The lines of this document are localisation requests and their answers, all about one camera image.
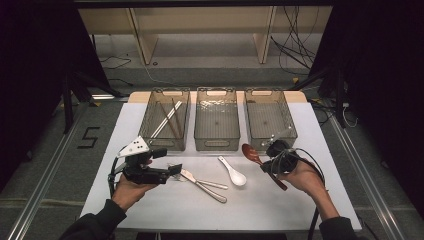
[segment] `knife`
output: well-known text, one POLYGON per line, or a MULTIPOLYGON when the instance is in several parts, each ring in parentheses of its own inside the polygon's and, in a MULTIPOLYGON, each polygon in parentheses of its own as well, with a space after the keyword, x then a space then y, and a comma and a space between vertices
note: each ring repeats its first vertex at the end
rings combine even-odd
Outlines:
POLYGON ((218 193, 210 190, 209 188, 203 186, 203 184, 209 185, 209 186, 214 186, 214 187, 218 187, 221 186, 219 188, 222 188, 221 184, 217 184, 217 183, 211 183, 211 182, 205 182, 205 181, 197 181, 194 177, 193 174, 191 174, 189 171, 185 170, 185 169, 181 169, 180 172, 181 176, 187 178, 188 180, 190 180, 192 183, 196 184, 199 188, 201 188, 203 191, 205 191, 207 194, 209 194, 211 197, 215 198, 216 200, 218 200, 221 203, 226 203, 227 202, 227 198, 224 196, 219 195, 218 193))

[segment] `person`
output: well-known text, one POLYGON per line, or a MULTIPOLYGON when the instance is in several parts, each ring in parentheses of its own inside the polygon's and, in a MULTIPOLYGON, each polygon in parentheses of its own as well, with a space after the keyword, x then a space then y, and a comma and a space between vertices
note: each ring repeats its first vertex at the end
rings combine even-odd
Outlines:
MULTIPOLYGON (((280 174, 278 178, 304 191, 315 202, 322 219, 319 228, 324 240, 362 239, 355 235, 350 219, 339 215, 321 178, 311 166, 298 161, 292 172, 280 174)), ((126 211, 156 186, 135 184, 121 175, 112 199, 106 200, 104 208, 96 215, 90 213, 82 216, 69 226, 60 239, 108 239, 116 226, 126 218, 126 211)))

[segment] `table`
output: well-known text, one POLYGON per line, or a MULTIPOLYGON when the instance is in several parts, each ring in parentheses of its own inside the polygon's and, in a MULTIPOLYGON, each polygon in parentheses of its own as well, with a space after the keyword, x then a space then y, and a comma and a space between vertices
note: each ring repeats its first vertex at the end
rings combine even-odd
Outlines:
MULTIPOLYGON (((191 94, 195 102, 196 94, 191 94)), ((107 175, 116 154, 137 137, 148 96, 147 92, 133 93, 129 102, 122 107, 81 215, 98 212, 103 207, 104 199, 110 197, 107 175)), ((242 97, 243 94, 238 92, 240 146, 247 143, 242 97)), ((340 214, 351 219, 355 231, 361 230, 311 105, 301 92, 288 92, 287 101, 298 133, 293 147, 305 149, 318 161, 327 180, 327 189, 340 214)), ((182 163, 185 169, 201 180, 228 185, 228 190, 213 189, 227 197, 227 203, 216 201, 188 181, 170 178, 165 185, 147 192, 127 212, 128 217, 119 224, 118 229, 143 232, 308 230, 315 209, 310 197, 290 184, 287 191, 282 191, 257 164, 242 155, 241 147, 236 152, 202 153, 195 150, 195 104, 191 107, 186 151, 170 152, 166 157, 155 159, 151 167, 167 168, 168 163, 182 163), (225 166, 217 159, 219 155, 247 177, 246 185, 237 187, 231 183, 225 166)), ((299 155, 307 158, 302 152, 299 155)))

